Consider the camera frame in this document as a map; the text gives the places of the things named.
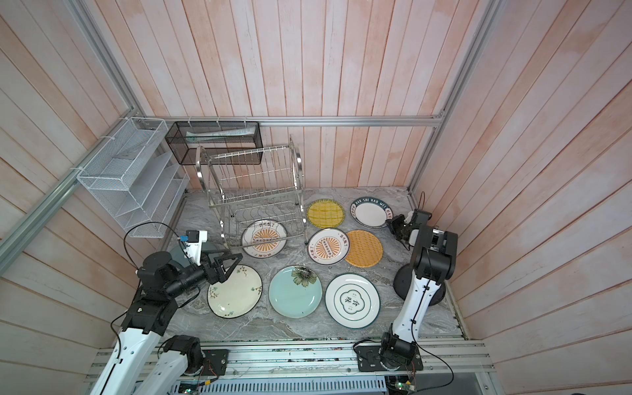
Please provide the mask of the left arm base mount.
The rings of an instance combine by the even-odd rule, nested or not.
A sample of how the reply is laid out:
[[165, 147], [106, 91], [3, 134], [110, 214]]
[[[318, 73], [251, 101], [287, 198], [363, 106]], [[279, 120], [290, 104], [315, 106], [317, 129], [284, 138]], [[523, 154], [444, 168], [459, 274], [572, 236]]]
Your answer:
[[222, 377], [225, 375], [230, 351], [228, 349], [202, 349], [202, 377]]

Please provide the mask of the yellow green woven plate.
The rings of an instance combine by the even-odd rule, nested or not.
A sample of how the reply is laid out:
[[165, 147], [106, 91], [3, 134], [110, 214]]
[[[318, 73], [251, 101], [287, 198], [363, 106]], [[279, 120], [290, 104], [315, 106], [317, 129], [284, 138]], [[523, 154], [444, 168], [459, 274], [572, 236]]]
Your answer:
[[346, 212], [342, 205], [332, 199], [312, 202], [307, 210], [308, 222], [319, 229], [336, 228], [344, 222]]

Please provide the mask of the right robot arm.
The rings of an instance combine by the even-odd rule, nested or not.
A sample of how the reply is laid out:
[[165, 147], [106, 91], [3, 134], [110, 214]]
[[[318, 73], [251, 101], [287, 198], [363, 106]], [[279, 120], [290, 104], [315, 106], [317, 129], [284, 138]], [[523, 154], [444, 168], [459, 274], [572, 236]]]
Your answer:
[[442, 300], [437, 295], [445, 293], [444, 283], [456, 268], [458, 235], [428, 225], [431, 217], [416, 209], [386, 221], [396, 239], [412, 248], [410, 263], [398, 271], [395, 281], [408, 285], [403, 308], [381, 341], [380, 360], [390, 369], [406, 367], [415, 359], [421, 323], [428, 308]]

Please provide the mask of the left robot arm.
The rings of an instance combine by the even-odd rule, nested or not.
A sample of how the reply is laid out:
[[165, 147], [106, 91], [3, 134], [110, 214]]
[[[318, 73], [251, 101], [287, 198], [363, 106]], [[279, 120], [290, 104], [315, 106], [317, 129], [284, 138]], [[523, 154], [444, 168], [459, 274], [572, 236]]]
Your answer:
[[202, 251], [201, 263], [184, 267], [167, 251], [153, 253], [138, 269], [139, 288], [122, 315], [121, 331], [93, 394], [166, 394], [182, 375], [198, 376], [206, 357], [197, 337], [177, 335], [162, 346], [150, 375], [137, 384], [146, 362], [180, 308], [177, 298], [202, 283], [224, 283], [243, 255], [222, 251], [210, 257]]

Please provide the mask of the white plate with text rim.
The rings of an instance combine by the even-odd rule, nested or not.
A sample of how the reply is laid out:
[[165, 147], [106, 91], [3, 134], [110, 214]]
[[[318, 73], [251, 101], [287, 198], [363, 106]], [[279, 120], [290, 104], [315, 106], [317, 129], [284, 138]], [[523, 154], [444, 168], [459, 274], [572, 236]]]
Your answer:
[[393, 218], [393, 210], [385, 201], [376, 197], [359, 197], [350, 205], [352, 217], [361, 225], [369, 228], [386, 226]]

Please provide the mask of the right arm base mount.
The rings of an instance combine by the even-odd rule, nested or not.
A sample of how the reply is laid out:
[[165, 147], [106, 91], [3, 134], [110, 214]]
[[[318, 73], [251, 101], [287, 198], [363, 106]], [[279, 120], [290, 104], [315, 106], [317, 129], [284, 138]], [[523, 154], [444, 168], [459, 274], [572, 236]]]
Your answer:
[[377, 342], [363, 342], [352, 349], [360, 372], [424, 370], [420, 353], [411, 343], [383, 347]]

